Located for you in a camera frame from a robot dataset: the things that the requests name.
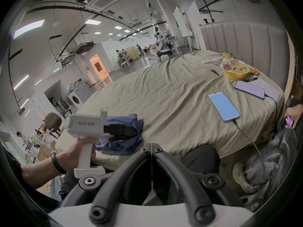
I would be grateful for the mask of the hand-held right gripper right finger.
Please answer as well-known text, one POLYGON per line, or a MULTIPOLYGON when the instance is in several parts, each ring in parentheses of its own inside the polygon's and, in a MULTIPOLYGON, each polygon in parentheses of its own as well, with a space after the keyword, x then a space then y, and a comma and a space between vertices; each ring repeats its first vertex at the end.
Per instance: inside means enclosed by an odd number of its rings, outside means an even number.
POLYGON ((218 174, 220 159, 216 149, 201 145, 179 162, 152 143, 153 167, 163 170, 170 186, 166 204, 184 204, 190 225, 241 225, 244 206, 218 174))

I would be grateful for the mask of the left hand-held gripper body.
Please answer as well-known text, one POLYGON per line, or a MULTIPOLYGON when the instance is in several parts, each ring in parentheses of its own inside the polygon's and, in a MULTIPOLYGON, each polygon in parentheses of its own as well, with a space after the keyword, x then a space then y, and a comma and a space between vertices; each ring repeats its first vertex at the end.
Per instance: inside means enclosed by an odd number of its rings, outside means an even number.
MULTIPOLYGON (((114 137, 120 140, 124 137, 124 126, 108 124, 107 112, 101 112, 100 116, 71 115, 66 118, 65 129, 76 139, 96 138, 97 140, 109 140, 114 137)), ((89 175, 101 176, 105 174, 103 167, 90 166, 92 149, 92 143, 82 147, 78 165, 74 168, 74 176, 77 179, 88 177, 89 175)))

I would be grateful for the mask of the person's left hand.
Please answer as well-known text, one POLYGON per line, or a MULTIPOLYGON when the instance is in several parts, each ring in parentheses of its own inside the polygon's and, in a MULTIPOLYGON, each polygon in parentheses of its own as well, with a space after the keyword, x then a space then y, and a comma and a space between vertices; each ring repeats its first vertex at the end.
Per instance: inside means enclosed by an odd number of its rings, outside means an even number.
POLYGON ((96 146, 100 145, 100 142, 97 140, 97 138, 77 139, 77 141, 68 150, 60 153, 60 157, 59 155, 57 156, 60 167, 65 171, 76 168, 78 166, 78 159, 81 150, 85 145, 92 146, 91 160, 95 160, 97 150, 96 146))

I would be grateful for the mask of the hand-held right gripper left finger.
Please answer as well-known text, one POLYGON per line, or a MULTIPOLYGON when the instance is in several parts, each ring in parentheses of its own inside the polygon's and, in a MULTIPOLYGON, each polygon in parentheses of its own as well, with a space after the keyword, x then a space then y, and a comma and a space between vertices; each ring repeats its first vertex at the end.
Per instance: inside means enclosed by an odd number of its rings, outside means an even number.
POLYGON ((114 211, 123 189, 136 171, 152 159, 152 144, 146 143, 140 151, 132 155, 115 172, 97 176, 87 174, 80 178, 78 185, 70 191, 61 207, 80 206, 95 197, 88 213, 92 224, 109 224, 115 217, 114 211))

